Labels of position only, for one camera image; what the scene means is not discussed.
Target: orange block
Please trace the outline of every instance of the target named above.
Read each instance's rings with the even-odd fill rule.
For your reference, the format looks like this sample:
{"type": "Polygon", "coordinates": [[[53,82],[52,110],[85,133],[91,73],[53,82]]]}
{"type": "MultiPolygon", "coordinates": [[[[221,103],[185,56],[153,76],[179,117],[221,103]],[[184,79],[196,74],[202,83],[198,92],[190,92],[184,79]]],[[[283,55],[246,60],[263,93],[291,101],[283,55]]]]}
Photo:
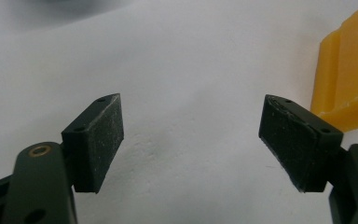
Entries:
{"type": "Polygon", "coordinates": [[[358,11],[321,43],[310,111],[342,132],[358,128],[358,11]]]}

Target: ridged yellow object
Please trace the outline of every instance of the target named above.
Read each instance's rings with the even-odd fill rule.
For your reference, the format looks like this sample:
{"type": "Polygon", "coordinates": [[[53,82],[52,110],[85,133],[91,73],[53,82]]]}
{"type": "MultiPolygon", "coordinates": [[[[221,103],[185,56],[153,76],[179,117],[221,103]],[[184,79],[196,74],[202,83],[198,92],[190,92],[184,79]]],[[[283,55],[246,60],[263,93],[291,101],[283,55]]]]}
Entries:
{"type": "Polygon", "coordinates": [[[321,43],[310,111],[342,132],[358,128],[358,11],[321,43]]]}

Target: dark object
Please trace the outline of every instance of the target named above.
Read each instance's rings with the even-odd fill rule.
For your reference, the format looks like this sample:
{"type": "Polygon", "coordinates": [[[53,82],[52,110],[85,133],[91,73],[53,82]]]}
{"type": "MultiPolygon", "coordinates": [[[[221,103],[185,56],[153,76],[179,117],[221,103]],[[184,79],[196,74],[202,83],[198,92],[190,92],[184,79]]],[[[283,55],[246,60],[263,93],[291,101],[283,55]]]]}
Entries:
{"type": "Polygon", "coordinates": [[[76,223],[76,191],[98,192],[123,140],[120,95],[96,100],[63,132],[61,145],[24,149],[0,180],[0,223],[76,223]]]}
{"type": "Polygon", "coordinates": [[[336,224],[358,223],[358,145],[340,144],[343,133],[300,105],[266,95],[259,137],[299,191],[334,188],[330,207],[336,224]]]}

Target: yellow object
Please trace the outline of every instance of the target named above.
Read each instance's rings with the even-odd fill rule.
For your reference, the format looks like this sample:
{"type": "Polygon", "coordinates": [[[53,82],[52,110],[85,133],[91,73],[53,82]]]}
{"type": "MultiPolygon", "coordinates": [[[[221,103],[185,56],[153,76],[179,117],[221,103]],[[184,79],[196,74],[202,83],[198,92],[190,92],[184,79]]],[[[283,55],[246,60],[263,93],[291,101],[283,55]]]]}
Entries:
{"type": "Polygon", "coordinates": [[[358,11],[321,43],[310,111],[342,132],[358,128],[358,11]]]}

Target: white surface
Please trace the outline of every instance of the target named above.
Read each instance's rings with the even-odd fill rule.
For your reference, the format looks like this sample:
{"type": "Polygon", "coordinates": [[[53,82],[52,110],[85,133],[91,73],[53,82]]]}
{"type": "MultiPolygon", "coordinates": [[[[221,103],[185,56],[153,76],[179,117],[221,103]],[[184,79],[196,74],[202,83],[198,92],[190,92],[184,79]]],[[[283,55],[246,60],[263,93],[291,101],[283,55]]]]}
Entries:
{"type": "MultiPolygon", "coordinates": [[[[266,93],[309,108],[319,42],[358,1],[0,1],[0,178],[94,99],[125,140],[80,223],[331,223],[257,137],[266,93]]],[[[344,147],[358,143],[358,130],[344,147]]]]}

